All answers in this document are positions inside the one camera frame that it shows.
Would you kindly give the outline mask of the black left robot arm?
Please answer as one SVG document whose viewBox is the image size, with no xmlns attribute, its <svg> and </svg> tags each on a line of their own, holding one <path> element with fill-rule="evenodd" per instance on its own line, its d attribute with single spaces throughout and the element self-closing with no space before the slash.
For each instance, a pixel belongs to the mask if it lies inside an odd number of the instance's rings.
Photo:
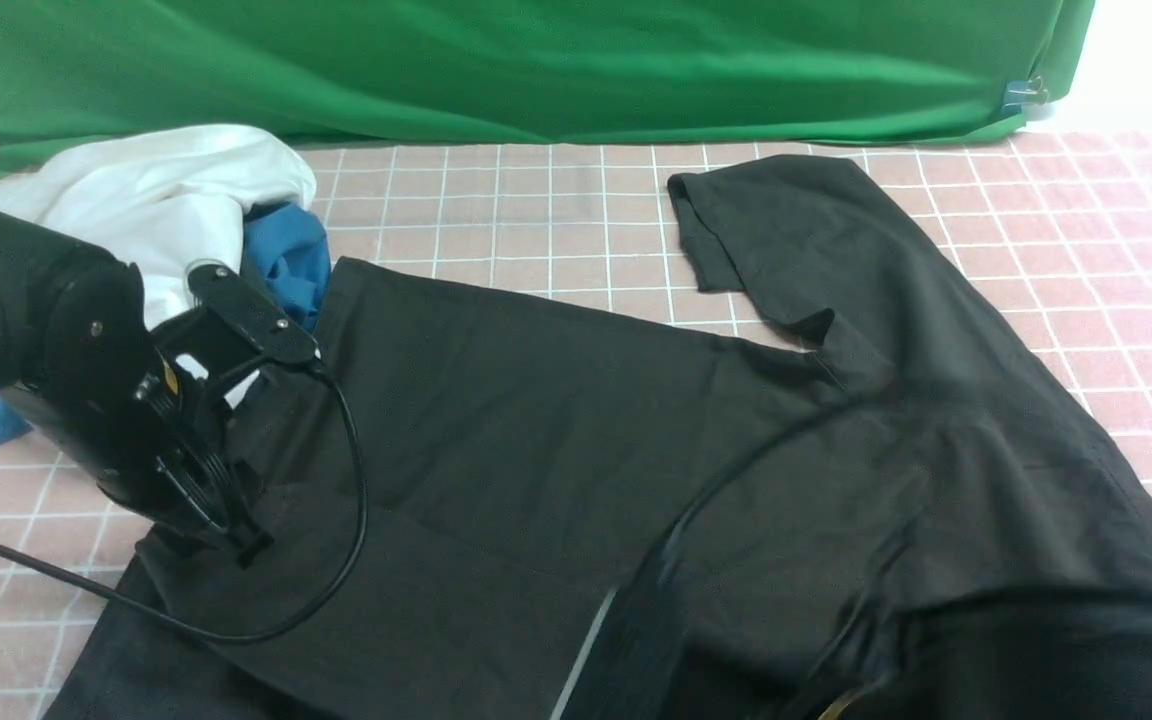
<svg viewBox="0 0 1152 720">
<path fill-rule="evenodd" d="M 0 397 L 111 501 L 250 564 L 271 537 L 227 393 L 266 357 L 221 304 L 154 329 L 146 305 L 136 265 L 0 213 Z"/>
</svg>

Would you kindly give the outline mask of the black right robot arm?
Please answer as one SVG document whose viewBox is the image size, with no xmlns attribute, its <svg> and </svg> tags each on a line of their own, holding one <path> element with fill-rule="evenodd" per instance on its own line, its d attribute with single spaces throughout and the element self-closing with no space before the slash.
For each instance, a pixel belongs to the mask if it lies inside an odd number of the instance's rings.
<svg viewBox="0 0 1152 720">
<path fill-rule="evenodd" d="M 782 719 L 1152 719 L 1152 591 L 1029 585 L 861 626 Z"/>
</svg>

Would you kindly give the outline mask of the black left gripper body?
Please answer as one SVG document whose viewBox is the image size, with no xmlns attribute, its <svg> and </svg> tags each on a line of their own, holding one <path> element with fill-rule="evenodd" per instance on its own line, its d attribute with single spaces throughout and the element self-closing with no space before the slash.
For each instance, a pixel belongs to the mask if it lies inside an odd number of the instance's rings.
<svg viewBox="0 0 1152 720">
<path fill-rule="evenodd" d="M 165 359 L 143 309 L 131 264 L 47 285 L 38 365 L 6 401 L 105 497 L 185 552 L 211 547 L 250 564 L 273 539 L 253 511 L 262 482 L 227 450 L 233 409 L 202 392 L 206 372 L 191 357 Z"/>
</svg>

